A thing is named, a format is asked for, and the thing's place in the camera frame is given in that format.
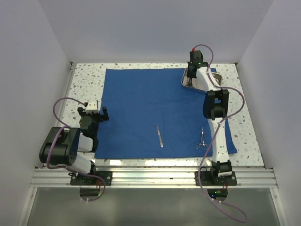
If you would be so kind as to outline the silver surgical forceps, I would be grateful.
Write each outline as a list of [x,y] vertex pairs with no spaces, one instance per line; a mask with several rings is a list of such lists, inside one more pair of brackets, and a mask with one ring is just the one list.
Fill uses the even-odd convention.
[[204,149],[207,150],[207,144],[205,144],[204,140],[204,128],[202,127],[200,142],[196,144],[196,149]]

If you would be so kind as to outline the stainless steel instrument tray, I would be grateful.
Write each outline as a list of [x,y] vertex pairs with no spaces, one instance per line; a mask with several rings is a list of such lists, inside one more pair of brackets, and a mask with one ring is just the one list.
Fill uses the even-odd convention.
[[[183,73],[183,77],[182,77],[182,81],[181,81],[182,87],[188,91],[193,91],[193,92],[197,92],[197,93],[205,93],[206,91],[204,90],[204,85],[202,84],[202,82],[195,78],[192,78],[190,81],[190,79],[187,77],[187,70],[188,70],[188,68],[184,69],[184,73]],[[222,75],[220,73],[218,73],[215,68],[210,68],[210,70],[212,72],[214,79],[220,86],[221,82],[222,82]]]

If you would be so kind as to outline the blue surgical cloth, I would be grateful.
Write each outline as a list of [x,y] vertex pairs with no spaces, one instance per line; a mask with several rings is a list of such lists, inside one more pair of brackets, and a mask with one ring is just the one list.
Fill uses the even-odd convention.
[[[191,158],[211,156],[196,149],[204,128],[211,133],[202,108],[205,95],[182,87],[184,70],[133,69],[105,73],[102,106],[109,120],[98,129],[97,159]],[[164,147],[160,147],[158,124]]]

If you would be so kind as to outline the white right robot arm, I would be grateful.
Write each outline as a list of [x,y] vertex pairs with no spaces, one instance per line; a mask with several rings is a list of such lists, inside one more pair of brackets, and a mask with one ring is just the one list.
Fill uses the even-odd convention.
[[203,103],[203,116],[208,120],[212,140],[208,150],[212,150],[210,170],[198,173],[199,185],[224,185],[232,175],[232,165],[226,143],[226,116],[228,113],[229,91],[222,89],[210,70],[209,63],[203,59],[203,54],[193,48],[190,51],[187,77],[198,79],[204,86],[205,99]]

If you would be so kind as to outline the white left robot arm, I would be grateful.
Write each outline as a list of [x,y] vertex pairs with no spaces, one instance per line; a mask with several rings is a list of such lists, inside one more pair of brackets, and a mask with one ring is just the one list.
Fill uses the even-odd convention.
[[109,120],[107,107],[99,110],[78,108],[80,127],[52,127],[39,153],[41,163],[49,169],[65,168],[81,173],[87,185],[94,184],[98,174],[93,170],[92,161],[79,155],[79,152],[95,152],[98,146],[99,124]]

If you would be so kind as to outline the silver scalpel handle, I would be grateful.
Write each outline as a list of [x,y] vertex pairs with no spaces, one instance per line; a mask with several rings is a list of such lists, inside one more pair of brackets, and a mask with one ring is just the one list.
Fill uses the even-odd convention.
[[156,127],[157,127],[157,133],[158,133],[160,147],[163,148],[164,147],[164,143],[163,143],[162,135],[161,135],[161,132],[160,132],[158,124],[156,124]]

